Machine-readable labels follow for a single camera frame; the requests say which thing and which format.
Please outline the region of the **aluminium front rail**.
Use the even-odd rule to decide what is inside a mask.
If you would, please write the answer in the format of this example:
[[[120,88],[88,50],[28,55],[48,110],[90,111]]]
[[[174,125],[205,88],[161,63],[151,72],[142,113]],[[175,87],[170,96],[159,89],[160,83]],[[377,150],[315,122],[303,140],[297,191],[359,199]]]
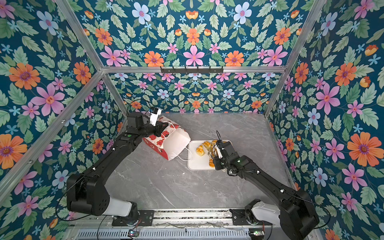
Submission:
[[[175,228],[198,228],[205,226],[217,226],[219,228],[237,227],[233,225],[232,214],[229,208],[221,209],[153,209],[154,220],[149,227],[175,227]],[[310,219],[298,214],[281,212],[275,206],[264,205],[256,208],[244,209],[255,220],[255,224],[247,226],[273,225],[288,230],[312,230]],[[87,217],[82,220],[69,223],[70,228],[113,228],[114,216],[111,217]]]

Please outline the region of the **round yellow fake bun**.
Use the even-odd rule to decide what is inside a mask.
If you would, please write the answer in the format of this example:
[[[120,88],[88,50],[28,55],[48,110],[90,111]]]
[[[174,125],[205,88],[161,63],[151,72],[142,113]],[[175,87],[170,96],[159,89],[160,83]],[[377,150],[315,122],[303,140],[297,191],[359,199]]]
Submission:
[[[210,166],[211,168],[215,168],[215,164],[214,164],[213,159],[210,159],[210,160],[209,160],[209,166]]]

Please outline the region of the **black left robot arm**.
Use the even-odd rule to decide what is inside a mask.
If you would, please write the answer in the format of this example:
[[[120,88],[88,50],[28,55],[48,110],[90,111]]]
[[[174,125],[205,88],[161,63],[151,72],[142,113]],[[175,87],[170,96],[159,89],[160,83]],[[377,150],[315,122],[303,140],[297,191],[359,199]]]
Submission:
[[[140,124],[117,136],[113,146],[91,167],[67,180],[67,208],[91,216],[115,216],[135,223],[139,220],[137,203],[111,197],[105,185],[120,163],[152,135],[160,137],[167,123]]]

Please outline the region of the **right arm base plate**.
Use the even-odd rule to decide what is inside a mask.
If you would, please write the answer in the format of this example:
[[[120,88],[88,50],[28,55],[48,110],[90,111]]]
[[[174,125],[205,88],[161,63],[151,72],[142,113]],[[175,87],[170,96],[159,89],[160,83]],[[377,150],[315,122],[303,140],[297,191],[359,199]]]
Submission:
[[[229,209],[232,214],[234,226],[247,226],[255,224],[255,220],[244,209]]]

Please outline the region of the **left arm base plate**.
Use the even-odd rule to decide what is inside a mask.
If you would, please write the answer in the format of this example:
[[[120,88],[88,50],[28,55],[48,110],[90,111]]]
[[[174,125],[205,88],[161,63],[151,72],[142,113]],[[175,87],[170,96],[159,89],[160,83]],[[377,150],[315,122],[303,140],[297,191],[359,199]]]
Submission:
[[[113,227],[149,227],[154,220],[154,210],[138,210],[131,212],[126,217],[114,217]]]

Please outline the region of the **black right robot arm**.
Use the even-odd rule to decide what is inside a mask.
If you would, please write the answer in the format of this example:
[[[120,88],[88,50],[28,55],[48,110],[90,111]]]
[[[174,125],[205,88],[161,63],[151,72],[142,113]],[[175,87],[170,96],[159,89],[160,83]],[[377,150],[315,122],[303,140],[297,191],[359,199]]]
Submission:
[[[240,156],[231,142],[218,140],[213,148],[216,170],[226,169],[262,190],[274,203],[255,199],[245,208],[249,223],[264,221],[281,227],[291,240],[303,240],[319,224],[315,204],[304,190],[296,191],[263,171],[251,158]]]

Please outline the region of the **black wall hook rail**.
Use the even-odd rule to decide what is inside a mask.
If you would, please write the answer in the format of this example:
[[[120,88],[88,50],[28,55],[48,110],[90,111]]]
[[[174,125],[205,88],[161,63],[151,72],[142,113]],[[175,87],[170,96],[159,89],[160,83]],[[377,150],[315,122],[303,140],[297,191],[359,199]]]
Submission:
[[[223,67],[160,67],[162,74],[221,74]]]

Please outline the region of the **small yellow fake pastry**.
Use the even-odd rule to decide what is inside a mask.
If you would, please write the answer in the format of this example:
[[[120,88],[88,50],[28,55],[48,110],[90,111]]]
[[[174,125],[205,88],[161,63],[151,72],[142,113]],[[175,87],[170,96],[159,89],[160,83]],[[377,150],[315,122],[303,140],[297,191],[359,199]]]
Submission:
[[[202,145],[198,146],[196,149],[196,153],[200,157],[204,156],[205,155],[204,147]]]

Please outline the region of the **ridged spiral fake bread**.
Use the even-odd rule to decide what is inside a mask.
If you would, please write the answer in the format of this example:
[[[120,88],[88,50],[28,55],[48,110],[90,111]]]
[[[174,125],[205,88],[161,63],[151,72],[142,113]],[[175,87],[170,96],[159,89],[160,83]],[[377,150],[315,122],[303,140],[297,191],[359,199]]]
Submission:
[[[206,148],[208,152],[211,152],[215,148],[216,143],[217,143],[217,140],[213,140],[211,142],[205,141],[203,142],[203,146]]]

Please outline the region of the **red white paper bag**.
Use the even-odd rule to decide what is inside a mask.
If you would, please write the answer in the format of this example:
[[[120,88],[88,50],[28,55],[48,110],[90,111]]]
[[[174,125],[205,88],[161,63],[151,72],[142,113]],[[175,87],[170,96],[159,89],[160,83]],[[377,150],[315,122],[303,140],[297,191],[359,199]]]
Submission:
[[[159,137],[151,135],[143,138],[143,142],[167,161],[171,161],[189,145],[191,138],[179,124],[165,116],[161,116],[159,121],[168,126]]]

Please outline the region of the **white rectangular tray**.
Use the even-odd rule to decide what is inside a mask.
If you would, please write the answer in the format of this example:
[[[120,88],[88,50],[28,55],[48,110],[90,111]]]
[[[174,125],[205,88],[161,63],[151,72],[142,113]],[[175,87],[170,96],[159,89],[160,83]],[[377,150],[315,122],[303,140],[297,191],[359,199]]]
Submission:
[[[192,171],[213,171],[215,168],[211,168],[209,166],[209,160],[212,159],[213,150],[208,152],[206,148],[203,146],[203,142],[205,141],[213,141],[213,140],[195,140],[190,141],[188,145],[188,168]],[[200,157],[196,153],[196,149],[198,146],[202,145],[204,147],[205,155]]]

